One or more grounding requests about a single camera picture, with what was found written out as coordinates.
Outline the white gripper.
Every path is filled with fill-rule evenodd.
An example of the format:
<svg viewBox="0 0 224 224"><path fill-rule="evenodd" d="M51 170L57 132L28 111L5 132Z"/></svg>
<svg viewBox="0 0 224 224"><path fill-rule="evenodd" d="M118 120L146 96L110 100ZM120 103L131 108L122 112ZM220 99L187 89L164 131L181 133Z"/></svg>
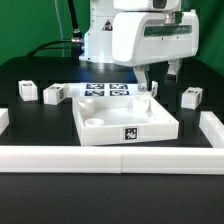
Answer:
<svg viewBox="0 0 224 224"><path fill-rule="evenodd" d="M166 24L164 13L123 12L114 19L112 56L117 64L134 67L140 92L148 90L145 64L170 60L164 83L175 85L180 59L194 56L198 43L199 21L194 10L183 12L179 24Z"/></svg>

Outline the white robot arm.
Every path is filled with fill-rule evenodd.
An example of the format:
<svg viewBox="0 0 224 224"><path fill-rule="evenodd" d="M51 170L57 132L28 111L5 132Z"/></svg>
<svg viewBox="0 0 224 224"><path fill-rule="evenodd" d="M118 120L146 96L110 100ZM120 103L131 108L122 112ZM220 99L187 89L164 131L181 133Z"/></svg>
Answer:
<svg viewBox="0 0 224 224"><path fill-rule="evenodd" d="M152 88L149 66L166 62L165 80L175 84L183 58L197 53L199 21L183 0L90 0L90 28L83 62L100 68L131 67L140 91Z"/></svg>

